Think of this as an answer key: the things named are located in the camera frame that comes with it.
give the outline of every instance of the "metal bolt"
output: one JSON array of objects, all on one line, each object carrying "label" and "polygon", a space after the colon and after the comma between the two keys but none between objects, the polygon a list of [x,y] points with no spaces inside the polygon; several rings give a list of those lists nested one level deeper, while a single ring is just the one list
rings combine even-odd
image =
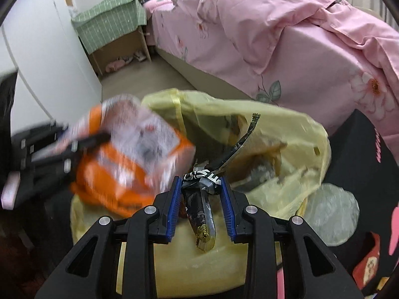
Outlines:
[{"label": "metal bolt", "polygon": [[71,145],[71,151],[76,152],[77,151],[77,141],[73,141]]},{"label": "metal bolt", "polygon": [[64,173],[69,173],[71,171],[71,160],[68,158],[64,162]]},{"label": "metal bolt", "polygon": [[293,217],[293,223],[296,225],[302,225],[303,219],[300,216],[294,216]]},{"label": "metal bolt", "polygon": [[145,209],[144,209],[144,212],[146,213],[146,214],[153,214],[154,212],[156,211],[156,207],[154,207],[154,206],[148,206],[148,207],[146,207]]},{"label": "metal bolt", "polygon": [[258,208],[255,206],[247,206],[245,211],[249,214],[256,214],[258,212]]},{"label": "metal bolt", "polygon": [[106,216],[101,217],[99,220],[100,225],[103,225],[103,226],[108,225],[110,222],[111,222],[111,218],[106,217]]}]

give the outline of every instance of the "orange and white food package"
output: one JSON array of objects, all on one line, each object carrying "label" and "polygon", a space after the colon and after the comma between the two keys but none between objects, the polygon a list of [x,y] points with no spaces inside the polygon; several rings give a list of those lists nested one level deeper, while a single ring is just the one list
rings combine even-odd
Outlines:
[{"label": "orange and white food package", "polygon": [[87,203],[130,217],[192,166],[195,147],[126,94],[92,108],[54,147],[62,151],[73,140],[103,131],[111,134],[110,142],[83,156],[71,186]]}]

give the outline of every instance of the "green striped cloth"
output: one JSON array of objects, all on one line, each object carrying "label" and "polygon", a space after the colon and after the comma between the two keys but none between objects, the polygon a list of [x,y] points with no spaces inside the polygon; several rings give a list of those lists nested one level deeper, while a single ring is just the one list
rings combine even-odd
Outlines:
[{"label": "green striped cloth", "polygon": [[143,0],[104,0],[72,19],[88,54],[147,23]]}]

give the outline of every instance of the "floor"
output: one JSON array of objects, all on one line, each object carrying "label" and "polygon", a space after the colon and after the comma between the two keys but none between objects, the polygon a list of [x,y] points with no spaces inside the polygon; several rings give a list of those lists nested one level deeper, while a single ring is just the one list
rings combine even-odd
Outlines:
[{"label": "floor", "polygon": [[119,71],[101,80],[102,99],[121,93],[130,93],[142,99],[145,95],[163,89],[195,89],[181,74],[162,57],[154,55],[152,62],[133,61]]}]

